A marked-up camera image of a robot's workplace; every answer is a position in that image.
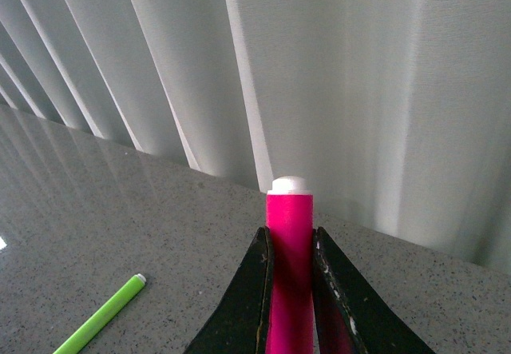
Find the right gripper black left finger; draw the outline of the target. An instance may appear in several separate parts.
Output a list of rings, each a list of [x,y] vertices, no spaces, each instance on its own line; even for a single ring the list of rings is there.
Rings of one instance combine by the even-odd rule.
[[[265,353],[275,254],[267,227],[257,232],[216,310],[186,353]]]

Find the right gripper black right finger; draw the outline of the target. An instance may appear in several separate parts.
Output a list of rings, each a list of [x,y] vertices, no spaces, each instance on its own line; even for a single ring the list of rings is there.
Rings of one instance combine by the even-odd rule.
[[[431,353],[326,229],[313,232],[312,296],[321,353]]]

